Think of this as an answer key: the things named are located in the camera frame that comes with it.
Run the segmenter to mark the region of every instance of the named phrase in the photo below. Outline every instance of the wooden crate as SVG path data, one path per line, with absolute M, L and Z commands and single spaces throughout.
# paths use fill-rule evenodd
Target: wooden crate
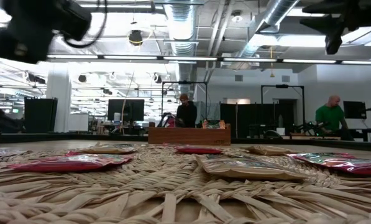
M 207 146 L 231 145 L 231 126 L 225 129 L 201 128 L 156 128 L 155 123 L 149 123 L 149 144 L 189 144 Z

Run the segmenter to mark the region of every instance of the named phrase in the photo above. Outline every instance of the pillar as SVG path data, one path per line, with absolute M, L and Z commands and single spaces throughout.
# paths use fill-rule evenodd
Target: pillar
M 72 84 L 68 63 L 51 63 L 47 78 L 46 98 L 57 98 L 54 131 L 69 131 L 69 114 L 71 112 Z

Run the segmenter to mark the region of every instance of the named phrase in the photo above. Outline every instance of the silver duct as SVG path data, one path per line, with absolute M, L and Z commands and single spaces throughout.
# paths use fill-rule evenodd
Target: silver duct
M 164 5 L 168 17 L 169 36 L 173 40 L 193 40 L 195 37 L 196 7 L 190 5 Z M 172 43 L 173 55 L 194 56 L 195 44 L 179 42 Z M 196 72 L 196 66 L 190 63 L 179 63 L 176 76 L 178 81 L 194 81 L 191 74 Z M 180 85 L 180 93 L 188 93 L 189 85 Z
M 249 42 L 238 57 L 253 57 L 259 49 L 258 46 L 252 43 L 253 36 L 257 32 L 263 32 L 264 30 L 268 30 L 267 32 L 269 32 L 269 27 L 276 27 L 274 30 L 279 31 L 279 24 L 299 1 L 300 0 L 270 0 L 267 5 L 267 10 L 253 17 L 249 27 Z

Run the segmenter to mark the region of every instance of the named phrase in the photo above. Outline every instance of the woven straw surface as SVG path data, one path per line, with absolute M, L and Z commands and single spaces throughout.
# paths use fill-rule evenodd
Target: woven straw surface
M 137 147 L 130 163 L 103 172 L 5 168 L 67 151 L 0 157 L 0 223 L 371 224 L 371 178 L 341 177 L 286 156 L 259 156 L 311 178 L 227 179 L 205 173 L 192 155 L 177 154 L 172 147 Z M 243 149 L 223 150 L 249 155 Z

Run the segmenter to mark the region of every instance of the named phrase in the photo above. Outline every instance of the black monitor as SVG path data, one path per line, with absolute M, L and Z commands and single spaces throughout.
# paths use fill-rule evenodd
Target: black monitor
M 114 120 L 114 114 L 122 114 L 124 100 L 108 101 L 108 120 Z M 123 111 L 124 121 L 143 121 L 144 120 L 145 100 L 126 100 Z
M 364 102 L 344 101 L 344 116 L 347 119 L 366 119 L 366 106 Z

